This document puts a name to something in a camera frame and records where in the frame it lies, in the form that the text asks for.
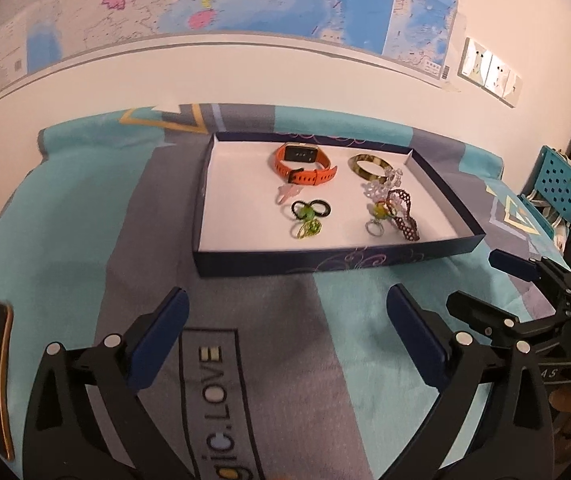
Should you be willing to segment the tortoiseshell bangle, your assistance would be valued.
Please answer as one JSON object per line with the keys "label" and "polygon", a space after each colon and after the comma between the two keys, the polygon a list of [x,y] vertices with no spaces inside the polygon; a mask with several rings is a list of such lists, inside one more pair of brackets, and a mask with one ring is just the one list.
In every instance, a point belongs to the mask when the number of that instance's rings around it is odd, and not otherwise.
{"label": "tortoiseshell bangle", "polygon": [[392,176],[394,167],[379,156],[361,153],[347,161],[353,174],[367,182],[385,183]]}

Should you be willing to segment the pink crystal hair clip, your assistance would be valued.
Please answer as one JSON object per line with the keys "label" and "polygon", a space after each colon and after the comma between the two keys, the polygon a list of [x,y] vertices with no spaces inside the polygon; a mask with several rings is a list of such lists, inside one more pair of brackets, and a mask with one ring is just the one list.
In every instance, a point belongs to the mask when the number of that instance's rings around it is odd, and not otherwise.
{"label": "pink crystal hair clip", "polygon": [[286,183],[284,185],[279,186],[276,204],[283,205],[287,200],[291,200],[291,198],[299,195],[301,193],[301,187],[296,184]]}

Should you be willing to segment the orange smart watch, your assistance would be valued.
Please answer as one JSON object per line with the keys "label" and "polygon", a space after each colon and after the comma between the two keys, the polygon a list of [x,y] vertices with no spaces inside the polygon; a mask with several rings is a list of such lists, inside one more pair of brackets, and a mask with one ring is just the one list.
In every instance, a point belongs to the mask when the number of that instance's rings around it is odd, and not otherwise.
{"label": "orange smart watch", "polygon": [[272,154],[272,166],[285,183],[318,186],[330,182],[337,166],[315,144],[284,143]]}

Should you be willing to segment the dark blue jewelry tray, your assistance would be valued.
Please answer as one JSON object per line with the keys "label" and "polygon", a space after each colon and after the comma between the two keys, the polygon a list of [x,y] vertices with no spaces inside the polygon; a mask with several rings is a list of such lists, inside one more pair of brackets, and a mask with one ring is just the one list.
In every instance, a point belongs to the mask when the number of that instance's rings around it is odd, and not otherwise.
{"label": "dark blue jewelry tray", "polygon": [[[284,143],[315,144],[335,177],[276,204],[286,184],[272,166]],[[401,172],[401,203],[417,223],[407,240],[394,221],[374,226],[374,201],[347,161],[366,153]],[[194,220],[194,262],[203,278],[344,271],[468,254],[485,232],[415,148],[285,133],[217,132],[205,158]]]}

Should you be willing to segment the blue perforated plastic basket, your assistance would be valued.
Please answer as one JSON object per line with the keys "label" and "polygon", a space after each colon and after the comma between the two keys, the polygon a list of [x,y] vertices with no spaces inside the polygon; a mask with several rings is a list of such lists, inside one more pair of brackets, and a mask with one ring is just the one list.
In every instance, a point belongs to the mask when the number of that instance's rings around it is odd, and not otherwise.
{"label": "blue perforated plastic basket", "polygon": [[537,158],[529,198],[541,198],[571,226],[571,163],[560,152],[544,145]]}

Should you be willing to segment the teal and grey bedspread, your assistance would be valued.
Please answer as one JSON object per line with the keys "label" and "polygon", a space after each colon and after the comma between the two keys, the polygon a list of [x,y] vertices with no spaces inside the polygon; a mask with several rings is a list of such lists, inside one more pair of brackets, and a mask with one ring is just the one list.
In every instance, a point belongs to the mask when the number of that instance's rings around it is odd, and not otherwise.
{"label": "teal and grey bedspread", "polygon": [[[8,405],[23,436],[32,383],[47,344],[90,347],[122,333],[174,286],[190,298],[188,338],[212,336],[223,363],[190,377],[193,344],[173,349],[142,402],[179,456],[214,476],[202,436],[236,441],[234,473],[260,479],[373,479],[404,448],[436,393],[424,385],[385,314],[404,284],[443,311],[457,289],[517,314],[549,306],[537,290],[488,264],[503,248],[558,251],[503,184],[502,160],[470,144],[392,122],[284,106],[206,104],[206,132],[190,115],[136,110],[64,122],[38,138],[42,161],[0,215],[0,301],[14,313]],[[200,278],[192,219],[215,131],[322,134],[417,150],[485,231],[467,255],[385,266],[354,249],[316,274]]]}

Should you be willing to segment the white wall socket panel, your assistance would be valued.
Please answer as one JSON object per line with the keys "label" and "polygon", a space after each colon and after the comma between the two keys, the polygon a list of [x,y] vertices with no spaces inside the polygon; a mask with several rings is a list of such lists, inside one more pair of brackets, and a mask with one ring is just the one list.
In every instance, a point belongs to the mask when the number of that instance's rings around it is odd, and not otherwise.
{"label": "white wall socket panel", "polygon": [[458,75],[511,108],[519,102],[523,89],[521,75],[471,37],[465,40]]}

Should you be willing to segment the wall map poster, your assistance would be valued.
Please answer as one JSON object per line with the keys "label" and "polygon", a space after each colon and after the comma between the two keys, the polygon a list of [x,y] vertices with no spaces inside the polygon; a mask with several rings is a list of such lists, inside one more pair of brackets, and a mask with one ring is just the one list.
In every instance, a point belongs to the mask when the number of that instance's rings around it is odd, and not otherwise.
{"label": "wall map poster", "polygon": [[59,64],[186,36],[294,37],[442,75],[458,0],[0,0],[0,92]]}

